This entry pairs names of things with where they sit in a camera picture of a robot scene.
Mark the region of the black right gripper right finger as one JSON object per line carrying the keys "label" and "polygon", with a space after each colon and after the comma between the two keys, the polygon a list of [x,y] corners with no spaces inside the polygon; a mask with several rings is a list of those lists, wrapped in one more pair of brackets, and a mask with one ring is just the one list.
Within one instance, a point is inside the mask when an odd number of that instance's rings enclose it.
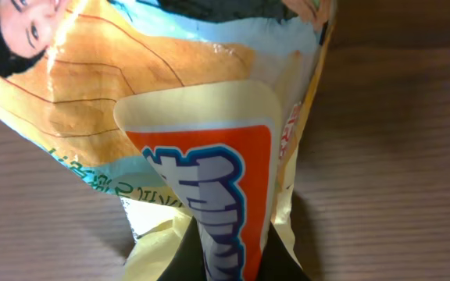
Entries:
{"label": "black right gripper right finger", "polygon": [[270,224],[257,281],[311,281],[289,254],[279,234]]}

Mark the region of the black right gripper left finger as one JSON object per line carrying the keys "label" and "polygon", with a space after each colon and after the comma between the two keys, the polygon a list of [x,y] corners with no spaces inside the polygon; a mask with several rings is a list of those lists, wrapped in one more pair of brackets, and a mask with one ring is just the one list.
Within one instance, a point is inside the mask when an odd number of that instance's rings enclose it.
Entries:
{"label": "black right gripper left finger", "polygon": [[158,281],[206,281],[202,244],[196,219],[191,219],[175,255]]}

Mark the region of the yellow snack bag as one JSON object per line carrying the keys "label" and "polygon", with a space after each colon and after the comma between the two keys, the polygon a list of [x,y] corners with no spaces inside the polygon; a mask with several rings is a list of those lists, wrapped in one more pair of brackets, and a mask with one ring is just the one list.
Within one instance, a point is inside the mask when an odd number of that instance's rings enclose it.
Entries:
{"label": "yellow snack bag", "polygon": [[158,280],[196,219],[206,280],[289,254],[299,141],[334,1],[0,0],[0,120],[146,230],[123,275]]}

